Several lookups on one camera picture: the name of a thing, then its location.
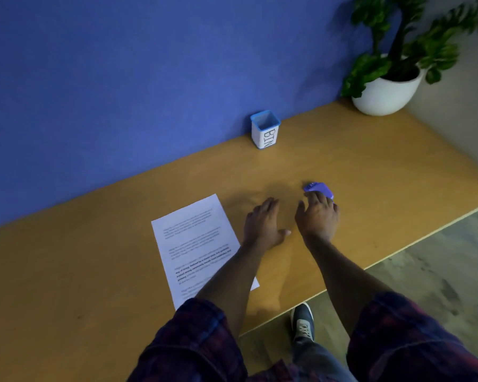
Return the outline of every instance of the sneaker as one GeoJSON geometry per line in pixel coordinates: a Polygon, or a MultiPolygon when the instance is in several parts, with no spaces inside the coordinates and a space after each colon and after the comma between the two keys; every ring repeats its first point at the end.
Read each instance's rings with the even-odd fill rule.
{"type": "Polygon", "coordinates": [[[310,306],[306,302],[299,304],[291,311],[291,326],[293,340],[300,337],[308,338],[312,341],[315,340],[313,315],[310,306]]]}

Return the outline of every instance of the wall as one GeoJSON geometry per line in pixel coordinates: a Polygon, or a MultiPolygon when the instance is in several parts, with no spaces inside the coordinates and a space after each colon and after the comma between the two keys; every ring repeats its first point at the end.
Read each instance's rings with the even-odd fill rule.
{"type": "Polygon", "coordinates": [[[335,100],[370,47],[351,11],[0,0],[0,225],[239,136],[260,110],[283,120],[335,100]]]}
{"type": "MultiPolygon", "coordinates": [[[[463,1],[430,0],[421,29],[463,1]]],[[[478,34],[461,37],[458,43],[458,64],[443,73],[440,83],[422,83],[408,109],[478,162],[478,34]]]]}

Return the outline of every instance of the purple stapler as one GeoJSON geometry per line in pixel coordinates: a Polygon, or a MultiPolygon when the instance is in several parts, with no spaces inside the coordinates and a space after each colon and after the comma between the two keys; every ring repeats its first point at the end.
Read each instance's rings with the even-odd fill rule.
{"type": "Polygon", "coordinates": [[[329,187],[326,186],[323,182],[312,182],[309,185],[303,187],[305,192],[321,192],[327,198],[333,199],[333,192],[329,190],[329,187]]]}

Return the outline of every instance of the hand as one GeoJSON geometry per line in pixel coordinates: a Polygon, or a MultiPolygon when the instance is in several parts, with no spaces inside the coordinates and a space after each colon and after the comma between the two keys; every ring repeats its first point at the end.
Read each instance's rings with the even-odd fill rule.
{"type": "Polygon", "coordinates": [[[304,201],[299,201],[295,217],[301,235],[303,238],[316,236],[331,241],[338,227],[338,205],[321,192],[306,192],[305,197],[308,209],[305,210],[304,201]]]}
{"type": "Polygon", "coordinates": [[[248,213],[244,225],[245,244],[256,244],[261,250],[268,250],[281,244],[291,232],[287,229],[278,230],[276,218],[280,208],[280,200],[269,197],[262,205],[255,206],[248,213]]]}

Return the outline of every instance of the blue jeans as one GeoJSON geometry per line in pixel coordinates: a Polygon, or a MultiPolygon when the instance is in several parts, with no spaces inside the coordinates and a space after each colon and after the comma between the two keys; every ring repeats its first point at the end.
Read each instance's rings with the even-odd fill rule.
{"type": "Polygon", "coordinates": [[[356,382],[347,367],[336,359],[323,346],[314,341],[299,337],[292,344],[292,362],[306,371],[325,375],[338,382],[356,382]]]}

